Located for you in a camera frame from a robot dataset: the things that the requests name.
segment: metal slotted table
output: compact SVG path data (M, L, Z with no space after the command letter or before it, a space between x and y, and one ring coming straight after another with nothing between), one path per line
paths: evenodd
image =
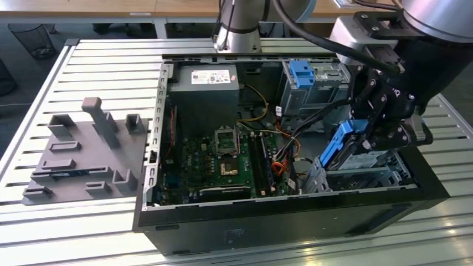
M299 39L266 39L263 46L270 53L295 48L324 52ZM147 237L131 231L135 197L22 205L51 135L46 125L52 114L90 121L80 104L84 97L98 96L116 119L139 113L152 123L162 55L212 51L204 39L82 40L64 47L0 161L0 264L472 264L473 130L443 96L425 112L436 141L421 151L452 198L375 235L164 257Z

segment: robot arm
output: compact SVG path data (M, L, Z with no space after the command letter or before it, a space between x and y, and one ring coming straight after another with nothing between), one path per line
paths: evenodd
M290 16L299 20L312 14L316 0L282 1ZM271 1L222 0L222 27L215 38L219 53L262 52L260 21L282 22Z
M351 65L351 118L367 121L367 127L335 137L343 144L326 152L330 170L352 155L432 143L420 115L473 60L473 2L404 0L403 4L401 11L359 12L336 22L331 40L397 64L401 72L387 75L339 54Z
M395 12L358 12L338 19L330 40L295 23L311 4L224 0L215 47L259 52L259 21L283 21L350 66L350 120L322 155L323 167L338 170L351 156L432 143L420 115L473 60L473 1L404 0Z

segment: wooden table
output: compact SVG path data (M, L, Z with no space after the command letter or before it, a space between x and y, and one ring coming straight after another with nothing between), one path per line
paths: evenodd
M334 23L360 10L373 9L318 0L306 22ZM0 0L0 23L154 23L164 39L167 23L214 23L218 15L218 0Z
M212 17L219 15L219 0L156 0L155 16L163 17ZM331 18L354 14L373 8L342 9L334 0L318 0L312 18Z
M0 0L2 17L152 16L156 0Z

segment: ram slot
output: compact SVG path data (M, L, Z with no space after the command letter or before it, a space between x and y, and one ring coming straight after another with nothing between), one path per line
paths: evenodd
M272 170L268 153L264 146L264 138L259 135L248 136L250 160L254 169L256 194L267 197L272 194Z

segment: green circuit board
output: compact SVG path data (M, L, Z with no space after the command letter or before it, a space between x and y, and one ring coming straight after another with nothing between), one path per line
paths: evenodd
M215 136L184 140L180 172L167 176L167 182L175 184L167 191L168 203L188 203L187 195L210 187L251 187L252 198L258 197L248 138L247 134L238 136L239 154L223 156L218 156ZM226 134L220 139L226 148L232 145L232 141L231 134ZM266 134L266 148L270 155L278 151L276 137L272 134Z

